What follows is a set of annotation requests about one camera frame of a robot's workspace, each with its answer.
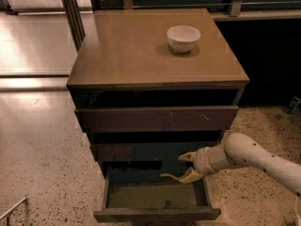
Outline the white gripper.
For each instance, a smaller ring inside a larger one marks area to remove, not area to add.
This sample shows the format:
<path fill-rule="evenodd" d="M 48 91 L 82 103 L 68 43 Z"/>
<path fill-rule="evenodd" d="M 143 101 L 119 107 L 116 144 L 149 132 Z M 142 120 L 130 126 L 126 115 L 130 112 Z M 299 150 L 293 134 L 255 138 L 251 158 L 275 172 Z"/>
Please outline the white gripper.
<path fill-rule="evenodd" d="M 178 160 L 193 162 L 194 169 L 189 168 L 181 177 L 170 173 L 161 173 L 160 176 L 174 179 L 182 184 L 190 184 L 200 180 L 203 175 L 216 174 L 221 170 L 230 169 L 232 166 L 232 161 L 226 155 L 222 144 L 200 148 L 196 152 L 184 153 L 178 157 Z"/>

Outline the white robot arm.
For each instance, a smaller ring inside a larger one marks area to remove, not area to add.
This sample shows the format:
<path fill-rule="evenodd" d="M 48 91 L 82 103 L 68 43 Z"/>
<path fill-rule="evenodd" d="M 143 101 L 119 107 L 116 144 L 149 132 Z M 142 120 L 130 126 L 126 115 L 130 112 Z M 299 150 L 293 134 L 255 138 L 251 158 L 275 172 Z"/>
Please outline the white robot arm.
<path fill-rule="evenodd" d="M 193 166 L 181 177 L 169 173 L 162 173 L 161 177 L 190 184 L 221 170 L 253 167 L 263 171 L 295 196 L 301 196 L 301 166 L 266 151 L 244 134 L 230 134 L 223 143 L 182 154 L 178 159 L 191 162 Z"/>

